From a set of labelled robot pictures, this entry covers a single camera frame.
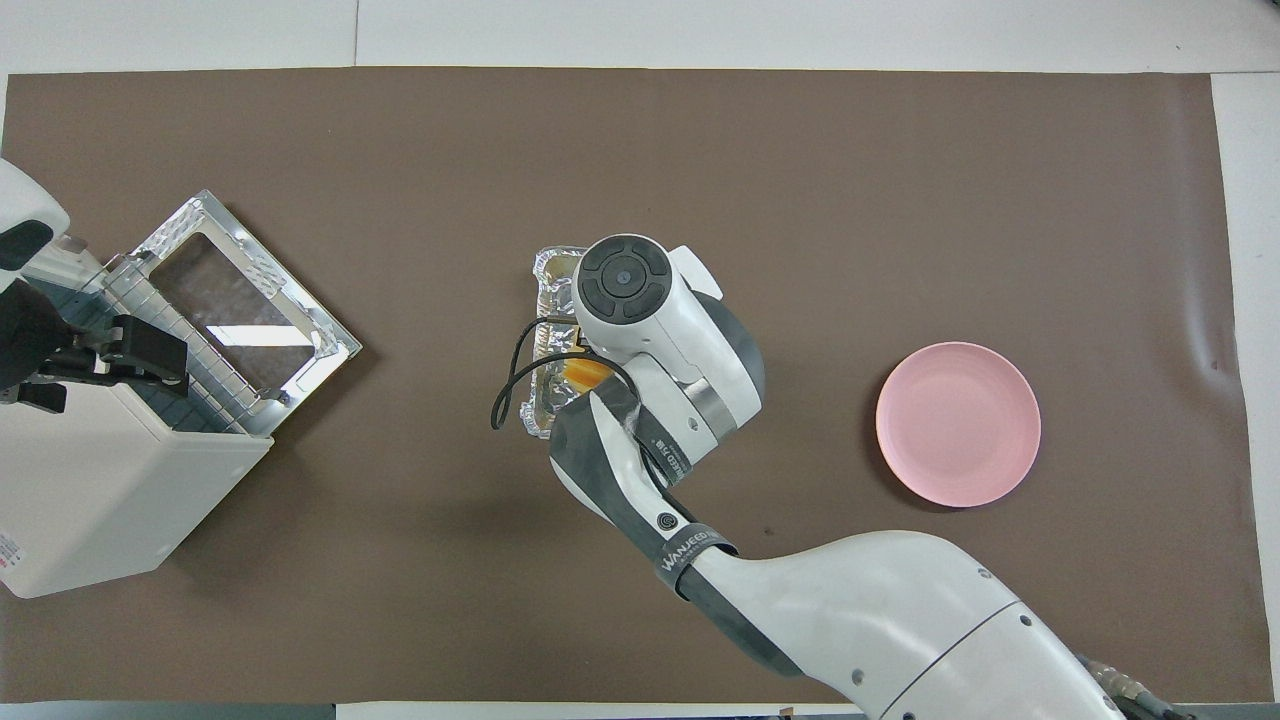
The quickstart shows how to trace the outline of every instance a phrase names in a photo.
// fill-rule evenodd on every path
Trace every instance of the printed label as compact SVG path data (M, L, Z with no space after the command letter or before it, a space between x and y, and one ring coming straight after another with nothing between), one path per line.
M26 553L18 542L4 530L0 530L0 575L13 573L24 556Z

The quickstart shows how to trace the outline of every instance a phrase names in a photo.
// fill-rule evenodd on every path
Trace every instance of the brown surface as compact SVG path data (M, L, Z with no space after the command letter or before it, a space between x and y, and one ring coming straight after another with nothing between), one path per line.
M100 255L211 188L367 343L157 571L4 594L3 700L835 701L741 657L486 413L532 254L690 243L769 368L680 488L750 557L911 528L1174 700L1270 697L1210 83L342 69L9 81L4 155ZM952 512L876 450L943 340L1039 397Z

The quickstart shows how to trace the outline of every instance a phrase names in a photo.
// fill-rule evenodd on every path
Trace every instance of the white floor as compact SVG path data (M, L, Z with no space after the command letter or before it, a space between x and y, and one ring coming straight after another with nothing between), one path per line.
M1268 0L0 0L0 127L10 73L357 64L1215 73L1280 685L1280 380L1270 372L1280 365L1280 8ZM545 706L470 707L357 706L343 716L566 716ZM777 708L645 708L648 716L713 711Z

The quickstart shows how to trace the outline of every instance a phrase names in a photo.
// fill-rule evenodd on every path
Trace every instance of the foil container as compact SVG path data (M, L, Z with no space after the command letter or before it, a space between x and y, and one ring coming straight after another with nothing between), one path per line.
M545 247L534 255L534 277L538 278L538 316L556 318L534 331L532 360L556 352L581 350L577 323L573 320L573 270L586 254L586 247ZM556 413L579 396L564 379L564 364L550 363L532 373L529 400L520 404L520 419L534 437L552 436Z

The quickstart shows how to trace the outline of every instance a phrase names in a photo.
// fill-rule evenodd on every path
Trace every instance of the plate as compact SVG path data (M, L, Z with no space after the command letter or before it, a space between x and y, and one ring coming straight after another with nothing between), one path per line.
M942 342L890 373L876 405L876 436L913 492L974 507L1027 477L1039 451L1039 405L1027 378L998 352Z

